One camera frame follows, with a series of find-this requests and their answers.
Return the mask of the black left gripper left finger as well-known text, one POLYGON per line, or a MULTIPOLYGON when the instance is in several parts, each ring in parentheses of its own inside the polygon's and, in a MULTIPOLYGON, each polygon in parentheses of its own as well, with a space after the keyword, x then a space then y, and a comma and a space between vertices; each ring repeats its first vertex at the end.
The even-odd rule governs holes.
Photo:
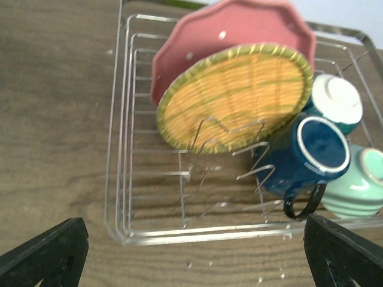
POLYGON ((89 250, 83 218, 68 218, 1 255, 1 286, 78 286, 89 250))

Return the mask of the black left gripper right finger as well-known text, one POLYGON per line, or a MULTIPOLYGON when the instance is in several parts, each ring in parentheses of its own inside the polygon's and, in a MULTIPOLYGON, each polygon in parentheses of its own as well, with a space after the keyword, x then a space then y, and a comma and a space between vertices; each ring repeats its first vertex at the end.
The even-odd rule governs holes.
POLYGON ((304 250, 316 286, 382 286, 382 247, 310 214, 304 250))

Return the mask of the pale green bowl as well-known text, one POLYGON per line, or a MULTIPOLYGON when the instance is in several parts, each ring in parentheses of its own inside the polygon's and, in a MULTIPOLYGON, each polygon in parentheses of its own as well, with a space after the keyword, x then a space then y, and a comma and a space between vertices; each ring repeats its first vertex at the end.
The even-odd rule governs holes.
POLYGON ((382 151, 351 144, 348 171, 327 184, 321 204, 338 218, 367 218, 382 209, 382 151))

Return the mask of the dark blue mug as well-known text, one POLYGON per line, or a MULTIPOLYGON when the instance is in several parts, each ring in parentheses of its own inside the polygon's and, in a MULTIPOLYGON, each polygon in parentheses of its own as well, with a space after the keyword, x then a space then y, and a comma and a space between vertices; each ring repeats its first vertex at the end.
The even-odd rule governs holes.
POLYGON ((256 177, 266 191, 282 197, 284 213, 305 219, 313 213, 329 182, 349 169, 351 150, 330 120, 299 113, 255 149, 256 177))

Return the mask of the chrome wire dish rack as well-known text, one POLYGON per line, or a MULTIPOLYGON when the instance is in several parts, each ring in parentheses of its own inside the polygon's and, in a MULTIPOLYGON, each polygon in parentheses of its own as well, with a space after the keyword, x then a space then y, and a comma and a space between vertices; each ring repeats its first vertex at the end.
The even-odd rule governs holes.
MULTIPOLYGON (((121 1, 105 183, 105 220, 122 243, 164 245, 291 234, 306 219, 291 219, 284 201, 260 184, 253 154, 264 138, 220 154, 175 149, 162 138, 151 100, 153 58, 184 16, 209 6, 196 1, 121 1)), ((362 31, 306 22, 316 36, 314 77, 332 74, 353 84, 363 117, 346 136, 382 150, 382 56, 362 31)), ((367 218, 338 218, 321 201, 314 213, 347 227, 382 224, 382 209, 367 218)))

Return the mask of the white and teal bowl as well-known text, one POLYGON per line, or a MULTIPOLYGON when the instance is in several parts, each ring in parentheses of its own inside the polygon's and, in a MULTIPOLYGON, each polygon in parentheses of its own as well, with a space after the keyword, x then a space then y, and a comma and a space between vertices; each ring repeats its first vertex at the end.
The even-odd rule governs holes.
POLYGON ((363 117, 363 104, 351 82, 332 74, 321 74, 314 79, 312 93, 303 112, 328 119, 348 135, 363 117))

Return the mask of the yellow plate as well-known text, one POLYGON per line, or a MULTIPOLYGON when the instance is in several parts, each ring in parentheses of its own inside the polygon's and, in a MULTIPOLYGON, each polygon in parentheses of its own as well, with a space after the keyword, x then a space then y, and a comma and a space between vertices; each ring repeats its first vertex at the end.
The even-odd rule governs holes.
POLYGON ((299 51, 242 44, 188 68, 157 106, 162 138, 175 149, 220 154, 246 148, 286 125, 305 106, 314 71, 299 51))

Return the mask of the pink scalloped plate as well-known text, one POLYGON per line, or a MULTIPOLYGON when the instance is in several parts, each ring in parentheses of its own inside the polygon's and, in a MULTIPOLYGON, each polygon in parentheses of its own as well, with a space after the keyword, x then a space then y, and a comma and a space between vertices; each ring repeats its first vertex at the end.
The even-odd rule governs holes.
POLYGON ((237 46, 272 42, 300 51, 315 64, 316 36, 288 1, 220 1, 182 17, 153 58, 152 103, 199 60, 237 46))

